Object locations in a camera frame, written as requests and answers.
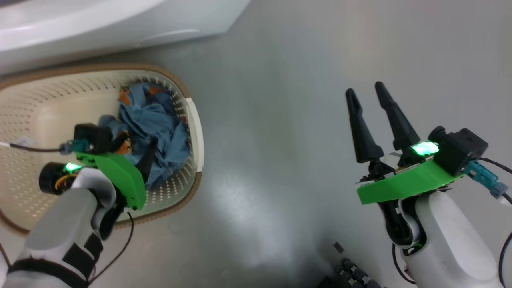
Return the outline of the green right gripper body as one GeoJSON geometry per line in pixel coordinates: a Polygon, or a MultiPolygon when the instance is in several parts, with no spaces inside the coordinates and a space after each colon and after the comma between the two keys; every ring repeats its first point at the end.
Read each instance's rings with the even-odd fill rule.
{"type": "Polygon", "coordinates": [[[413,152],[424,158],[424,162],[408,168],[402,168],[397,174],[377,182],[357,184],[357,195],[363,205],[409,198],[428,191],[436,190],[460,179],[462,175],[452,176],[433,161],[439,152],[435,142],[419,142],[412,147],[413,152]]]}

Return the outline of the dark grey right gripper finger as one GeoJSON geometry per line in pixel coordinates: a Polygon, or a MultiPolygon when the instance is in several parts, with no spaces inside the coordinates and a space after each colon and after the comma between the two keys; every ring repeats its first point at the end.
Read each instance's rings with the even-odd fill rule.
{"type": "Polygon", "coordinates": [[[374,86],[380,106],[386,112],[390,123],[394,137],[394,149],[401,150],[418,144],[420,137],[417,135],[397,102],[393,100],[386,86],[380,81],[376,82],[374,86]]]}
{"type": "Polygon", "coordinates": [[[358,163],[366,163],[383,157],[384,152],[382,148],[375,143],[366,125],[362,114],[362,106],[353,89],[346,91],[346,101],[356,161],[358,163]]]}

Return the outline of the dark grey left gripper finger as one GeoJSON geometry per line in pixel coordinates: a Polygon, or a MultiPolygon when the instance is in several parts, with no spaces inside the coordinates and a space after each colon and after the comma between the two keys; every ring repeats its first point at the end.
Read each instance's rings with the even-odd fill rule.
{"type": "Polygon", "coordinates": [[[113,152],[117,154],[130,154],[130,135],[128,131],[121,131],[113,141],[113,152]]]}
{"type": "Polygon", "coordinates": [[[144,183],[148,182],[148,178],[152,168],[152,163],[154,161],[154,157],[157,151],[158,139],[152,138],[146,147],[146,151],[144,152],[144,154],[142,155],[141,159],[138,162],[138,170],[142,175],[144,183]]]}

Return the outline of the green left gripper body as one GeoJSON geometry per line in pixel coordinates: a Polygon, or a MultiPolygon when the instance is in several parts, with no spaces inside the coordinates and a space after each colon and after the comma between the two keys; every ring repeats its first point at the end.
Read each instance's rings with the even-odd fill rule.
{"type": "Polygon", "coordinates": [[[96,192],[119,192],[125,205],[141,210],[146,204],[146,188],[142,173],[122,155],[76,152],[77,163],[49,162],[39,176],[40,190],[61,195],[70,188],[92,188],[96,192]]]}

